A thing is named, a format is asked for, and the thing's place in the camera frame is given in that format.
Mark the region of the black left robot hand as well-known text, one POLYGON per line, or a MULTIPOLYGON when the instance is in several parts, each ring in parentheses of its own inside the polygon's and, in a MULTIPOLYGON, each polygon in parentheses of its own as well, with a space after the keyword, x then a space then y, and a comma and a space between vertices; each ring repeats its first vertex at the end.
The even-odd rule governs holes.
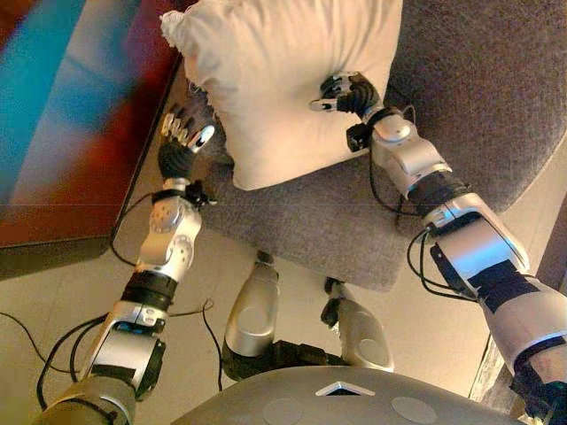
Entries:
POLYGON ((185 108, 173 104, 165 113, 159 135, 158 166, 163 180, 190 177, 196 156, 213 139, 215 126, 194 129, 195 119, 188 117, 185 108))

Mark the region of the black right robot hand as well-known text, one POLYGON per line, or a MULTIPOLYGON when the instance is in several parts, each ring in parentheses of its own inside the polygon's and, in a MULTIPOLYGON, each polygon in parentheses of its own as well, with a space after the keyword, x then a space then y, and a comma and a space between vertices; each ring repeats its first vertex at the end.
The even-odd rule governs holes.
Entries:
POLYGON ((378 104, 380 95, 374 85, 359 72, 343 72, 328 77, 320 86, 320 98, 309 103, 314 112, 353 113, 364 121, 378 104))

